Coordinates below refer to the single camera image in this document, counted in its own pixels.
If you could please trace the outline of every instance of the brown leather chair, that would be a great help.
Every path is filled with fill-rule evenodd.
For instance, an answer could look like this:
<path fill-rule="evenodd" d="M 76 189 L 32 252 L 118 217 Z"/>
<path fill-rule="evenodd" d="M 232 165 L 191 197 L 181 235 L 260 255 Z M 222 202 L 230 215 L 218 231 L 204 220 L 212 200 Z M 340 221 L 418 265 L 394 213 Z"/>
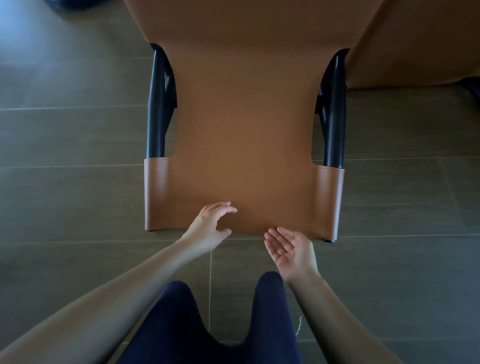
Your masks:
<path fill-rule="evenodd" d="M 126 3 L 154 49 L 145 228 L 187 228 L 202 206 L 232 201 L 239 212 L 221 223 L 234 231 L 284 226 L 334 241 L 344 57 L 381 0 Z M 177 106 L 176 152 L 165 158 Z M 323 166 L 311 158 L 315 111 Z"/>
<path fill-rule="evenodd" d="M 480 76 L 479 0 L 384 0 L 347 60 L 349 88 Z"/>

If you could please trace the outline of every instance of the tile floor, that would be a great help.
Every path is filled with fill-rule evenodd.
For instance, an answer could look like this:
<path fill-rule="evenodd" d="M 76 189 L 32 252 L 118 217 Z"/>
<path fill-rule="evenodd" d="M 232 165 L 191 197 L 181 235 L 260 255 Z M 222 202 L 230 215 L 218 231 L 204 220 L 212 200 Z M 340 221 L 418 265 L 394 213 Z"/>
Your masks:
<path fill-rule="evenodd" d="M 152 59 L 123 3 L 60 16 L 0 0 L 0 13 L 1 349 L 181 231 L 143 230 Z M 319 163 L 320 135 L 317 120 Z M 461 87 L 348 93 L 340 238 L 315 241 L 317 259 L 408 364 L 480 361 L 479 140 L 480 110 Z M 174 141 L 175 121 L 169 154 Z M 177 278 L 214 337 L 239 341 L 256 281 L 274 269 L 260 237 L 234 235 Z M 306 325 L 298 339 L 306 364 L 323 362 Z"/>

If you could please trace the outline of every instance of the open palm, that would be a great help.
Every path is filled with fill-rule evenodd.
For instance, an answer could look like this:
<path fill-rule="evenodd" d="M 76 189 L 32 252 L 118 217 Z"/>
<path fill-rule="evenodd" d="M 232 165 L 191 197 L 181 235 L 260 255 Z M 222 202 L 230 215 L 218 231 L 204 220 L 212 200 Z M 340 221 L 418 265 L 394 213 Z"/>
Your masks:
<path fill-rule="evenodd" d="M 313 244 L 301 232 L 279 227 L 269 229 L 264 236 L 265 246 L 286 282 L 318 271 Z"/>

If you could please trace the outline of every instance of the person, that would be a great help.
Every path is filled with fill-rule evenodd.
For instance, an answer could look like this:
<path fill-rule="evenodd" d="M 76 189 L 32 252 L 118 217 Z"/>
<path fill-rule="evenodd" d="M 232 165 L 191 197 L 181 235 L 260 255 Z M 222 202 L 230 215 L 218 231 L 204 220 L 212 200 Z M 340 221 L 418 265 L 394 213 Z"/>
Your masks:
<path fill-rule="evenodd" d="M 293 290 L 329 363 L 400 363 L 324 281 L 312 242 L 281 227 L 265 233 L 265 246 L 280 275 L 267 272 L 260 278 L 246 339 L 230 347 L 218 343 L 205 329 L 188 286 L 167 282 L 232 233 L 216 226 L 222 216 L 236 212 L 230 202 L 205 206 L 178 241 L 28 331 L 0 352 L 0 364 L 104 363 L 165 286 L 118 364 L 298 364 L 282 279 Z"/>

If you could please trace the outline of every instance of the dark blue leggings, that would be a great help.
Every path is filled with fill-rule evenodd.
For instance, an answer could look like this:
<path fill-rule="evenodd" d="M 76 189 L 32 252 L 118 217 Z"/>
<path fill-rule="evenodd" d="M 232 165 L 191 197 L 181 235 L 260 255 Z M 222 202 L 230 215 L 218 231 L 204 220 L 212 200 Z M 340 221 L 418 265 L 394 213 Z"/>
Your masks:
<path fill-rule="evenodd" d="M 185 283 L 169 283 L 117 363 L 300 364 L 280 275 L 267 272 L 260 277 L 248 335 L 234 347 L 209 334 Z"/>

